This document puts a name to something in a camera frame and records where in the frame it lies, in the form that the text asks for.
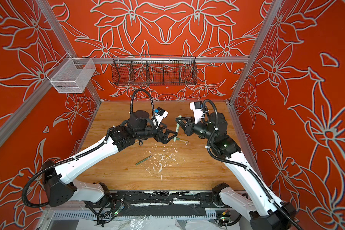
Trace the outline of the light green pen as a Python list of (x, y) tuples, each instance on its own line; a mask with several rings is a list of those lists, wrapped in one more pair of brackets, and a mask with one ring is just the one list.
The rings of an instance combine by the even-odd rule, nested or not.
[[(180, 127), (179, 123), (178, 123), (178, 122), (176, 122), (176, 129), (175, 129), (175, 132), (176, 132), (176, 133), (178, 133), (178, 132), (179, 132), (179, 127)], [(174, 142), (176, 142), (176, 141), (177, 141), (177, 136), (176, 136), (176, 137), (174, 137), (173, 141), (174, 141)]]

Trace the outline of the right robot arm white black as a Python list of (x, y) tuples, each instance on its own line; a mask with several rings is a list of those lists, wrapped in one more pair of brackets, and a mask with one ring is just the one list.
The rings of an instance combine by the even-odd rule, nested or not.
[(248, 197), (222, 183), (215, 187), (219, 201), (246, 219), (253, 230), (288, 230), (295, 225), (296, 210), (282, 201), (253, 170), (238, 144), (227, 134), (228, 123), (222, 113), (211, 113), (207, 122), (201, 118), (177, 117), (187, 136), (198, 135), (208, 142), (209, 155), (224, 163), (241, 183)]

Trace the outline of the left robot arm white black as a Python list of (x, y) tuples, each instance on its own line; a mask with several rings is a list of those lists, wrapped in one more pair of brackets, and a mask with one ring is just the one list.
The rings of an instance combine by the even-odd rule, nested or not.
[(64, 163), (47, 163), (52, 168), (43, 173), (44, 188), (51, 207), (60, 206), (68, 201), (86, 201), (99, 203), (110, 197), (104, 183), (85, 183), (77, 177), (103, 159), (115, 155), (124, 149), (139, 145), (150, 138), (167, 144), (177, 136), (177, 132), (167, 129), (162, 120), (168, 112), (158, 107), (153, 115), (143, 110), (130, 113), (128, 120), (111, 127), (106, 135), (94, 145), (65, 159)]

